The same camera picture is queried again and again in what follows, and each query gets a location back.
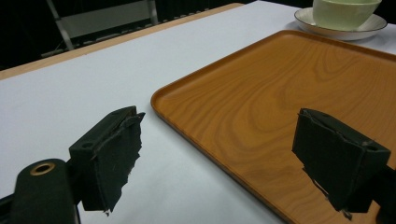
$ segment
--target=white cup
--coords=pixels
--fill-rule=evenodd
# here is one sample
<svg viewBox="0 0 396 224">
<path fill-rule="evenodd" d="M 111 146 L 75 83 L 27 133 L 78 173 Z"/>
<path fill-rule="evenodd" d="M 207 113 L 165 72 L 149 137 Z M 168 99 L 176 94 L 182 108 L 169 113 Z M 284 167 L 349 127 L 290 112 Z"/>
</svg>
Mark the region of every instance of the white cup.
<svg viewBox="0 0 396 224">
<path fill-rule="evenodd" d="M 381 0 L 314 0 L 316 26 L 353 31 L 374 13 Z"/>
</svg>

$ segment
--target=wooden tray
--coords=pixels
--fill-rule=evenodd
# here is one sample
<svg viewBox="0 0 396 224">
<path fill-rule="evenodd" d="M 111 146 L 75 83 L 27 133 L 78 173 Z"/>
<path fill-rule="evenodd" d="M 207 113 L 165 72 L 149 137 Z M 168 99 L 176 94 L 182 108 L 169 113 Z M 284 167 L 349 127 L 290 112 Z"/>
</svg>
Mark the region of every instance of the wooden tray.
<svg viewBox="0 0 396 224">
<path fill-rule="evenodd" d="M 350 223 L 291 152 L 297 113 L 330 114 L 396 148 L 396 56 L 282 31 L 155 92 L 156 113 L 290 223 Z M 389 166 L 395 167 L 392 153 Z M 375 223 L 378 205 L 353 214 Z"/>
</svg>

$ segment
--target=saucer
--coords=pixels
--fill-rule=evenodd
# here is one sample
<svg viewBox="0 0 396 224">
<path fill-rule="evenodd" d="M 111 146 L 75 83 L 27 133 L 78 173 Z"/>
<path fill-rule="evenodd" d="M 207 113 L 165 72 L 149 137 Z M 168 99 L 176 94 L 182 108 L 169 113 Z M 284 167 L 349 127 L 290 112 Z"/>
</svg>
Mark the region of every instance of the saucer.
<svg viewBox="0 0 396 224">
<path fill-rule="evenodd" d="M 339 40 L 358 40 L 376 35 L 388 23 L 381 17 L 373 14 L 364 24 L 353 31 L 339 31 L 315 25 L 312 16 L 312 7 L 302 8 L 294 13 L 297 25 L 309 33 L 324 35 Z"/>
</svg>

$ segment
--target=gray chair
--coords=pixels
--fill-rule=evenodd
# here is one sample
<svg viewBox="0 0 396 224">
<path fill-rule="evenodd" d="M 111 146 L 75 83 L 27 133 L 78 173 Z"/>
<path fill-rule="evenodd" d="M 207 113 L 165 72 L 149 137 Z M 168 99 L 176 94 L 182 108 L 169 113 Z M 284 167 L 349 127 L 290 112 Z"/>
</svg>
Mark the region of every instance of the gray chair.
<svg viewBox="0 0 396 224">
<path fill-rule="evenodd" d="M 152 25 L 158 24 L 155 0 L 137 1 L 66 17 L 59 16 L 52 0 L 47 0 L 47 4 L 69 50 L 75 48 L 72 39 L 78 36 L 148 19 Z"/>
</svg>

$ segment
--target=white tablecloth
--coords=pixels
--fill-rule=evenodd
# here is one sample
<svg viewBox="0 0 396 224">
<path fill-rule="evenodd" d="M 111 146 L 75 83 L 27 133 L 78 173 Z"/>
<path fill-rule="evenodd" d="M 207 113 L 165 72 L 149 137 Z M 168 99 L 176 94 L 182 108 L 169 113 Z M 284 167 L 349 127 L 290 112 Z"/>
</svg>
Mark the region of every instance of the white tablecloth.
<svg viewBox="0 0 396 224">
<path fill-rule="evenodd" d="M 68 148 L 109 112 L 136 105 L 141 158 L 109 217 L 82 223 L 281 223 L 150 106 L 160 87 L 284 29 L 298 8 L 254 2 L 0 81 L 0 198 L 18 172 Z M 396 54 L 396 26 L 352 43 Z"/>
</svg>

